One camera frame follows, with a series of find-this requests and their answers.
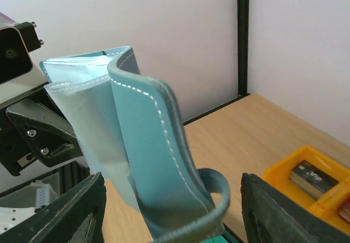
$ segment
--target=black vertical post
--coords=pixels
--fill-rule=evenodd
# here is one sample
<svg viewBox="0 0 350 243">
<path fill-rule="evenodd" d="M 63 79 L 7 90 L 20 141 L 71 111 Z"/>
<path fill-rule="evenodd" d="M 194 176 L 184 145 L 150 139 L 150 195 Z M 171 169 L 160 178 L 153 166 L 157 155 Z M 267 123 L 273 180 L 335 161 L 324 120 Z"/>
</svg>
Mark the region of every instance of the black vertical post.
<svg viewBox="0 0 350 243">
<path fill-rule="evenodd" d="M 238 21 L 238 95 L 248 94 L 248 23 L 249 0 L 237 0 Z"/>
</svg>

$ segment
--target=black metal bracket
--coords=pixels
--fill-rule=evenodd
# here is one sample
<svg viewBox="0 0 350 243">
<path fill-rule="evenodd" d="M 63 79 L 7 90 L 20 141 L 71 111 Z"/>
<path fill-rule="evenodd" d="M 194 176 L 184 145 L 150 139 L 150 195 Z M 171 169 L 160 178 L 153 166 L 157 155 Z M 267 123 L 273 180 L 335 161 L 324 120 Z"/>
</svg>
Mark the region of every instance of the black metal bracket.
<svg viewBox="0 0 350 243">
<path fill-rule="evenodd" d="M 44 165 L 52 167 L 82 156 L 68 121 L 41 103 L 24 99 L 7 107 L 6 115 Z"/>
<path fill-rule="evenodd" d="M 35 32 L 36 26 L 37 25 L 35 22 L 27 21 L 14 25 L 14 27 L 17 28 L 21 33 L 22 39 L 29 53 L 31 51 L 39 49 L 44 44 L 41 39 L 38 39 L 38 35 Z"/>
<path fill-rule="evenodd" d="M 43 86 L 0 105 L 0 163 L 13 176 L 36 159 L 51 167 L 82 155 L 72 127 Z"/>
<path fill-rule="evenodd" d="M 0 235 L 0 242 L 101 242 L 105 206 L 106 188 L 97 173 Z"/>
</svg>

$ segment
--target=black metal frame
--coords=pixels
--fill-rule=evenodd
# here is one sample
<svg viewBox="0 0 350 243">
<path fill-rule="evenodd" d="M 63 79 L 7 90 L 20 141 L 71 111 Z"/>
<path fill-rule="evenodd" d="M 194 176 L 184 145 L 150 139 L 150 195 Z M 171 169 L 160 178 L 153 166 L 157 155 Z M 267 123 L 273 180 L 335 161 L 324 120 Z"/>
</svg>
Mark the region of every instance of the black metal frame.
<svg viewBox="0 0 350 243">
<path fill-rule="evenodd" d="M 0 235 L 0 242 L 100 243 L 105 207 L 104 179 L 97 173 Z"/>
<path fill-rule="evenodd" d="M 23 187 L 30 185 L 36 180 L 42 180 L 49 177 L 55 173 L 59 173 L 60 176 L 60 193 L 64 194 L 69 191 L 76 184 L 80 183 L 82 180 L 86 179 L 90 175 L 90 170 L 84 166 L 79 165 L 77 162 L 73 161 L 67 165 L 61 166 L 51 170 L 50 172 L 44 173 L 36 178 L 30 179 L 24 183 L 19 184 L 13 188 L 10 188 L 4 192 L 0 193 L 0 198 L 9 195 Z"/>
<path fill-rule="evenodd" d="M 249 0 L 237 0 L 238 96 L 248 94 Z"/>
</svg>

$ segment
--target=teal leather wallet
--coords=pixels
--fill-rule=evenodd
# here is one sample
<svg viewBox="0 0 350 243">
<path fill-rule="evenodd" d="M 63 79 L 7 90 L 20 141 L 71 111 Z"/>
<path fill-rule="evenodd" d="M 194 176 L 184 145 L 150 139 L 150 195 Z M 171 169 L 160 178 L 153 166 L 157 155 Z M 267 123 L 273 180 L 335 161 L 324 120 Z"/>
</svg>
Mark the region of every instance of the teal leather wallet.
<svg viewBox="0 0 350 243">
<path fill-rule="evenodd" d="M 78 65 L 78 59 L 72 65 L 74 58 L 92 56 L 101 57 L 99 68 Z M 140 210 L 153 242 L 216 242 L 230 203 L 228 182 L 215 170 L 195 168 L 174 93 L 140 75 L 131 47 L 72 56 L 69 65 L 46 60 L 40 67 L 91 170 Z M 210 193 L 222 195 L 217 206 Z"/>
</svg>

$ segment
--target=leather strap loop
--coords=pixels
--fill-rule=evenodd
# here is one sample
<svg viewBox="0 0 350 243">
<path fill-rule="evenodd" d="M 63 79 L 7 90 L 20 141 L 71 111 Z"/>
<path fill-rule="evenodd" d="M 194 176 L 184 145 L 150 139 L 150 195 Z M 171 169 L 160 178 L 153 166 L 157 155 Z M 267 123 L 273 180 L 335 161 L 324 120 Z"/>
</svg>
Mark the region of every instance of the leather strap loop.
<svg viewBox="0 0 350 243">
<path fill-rule="evenodd" d="M 153 243 L 199 242 L 216 235 L 216 228 L 230 205 L 230 187 L 226 178 L 212 169 L 199 169 L 203 183 L 210 193 L 221 194 L 221 202 L 209 214 L 193 221 L 177 230 L 154 239 Z"/>
</svg>

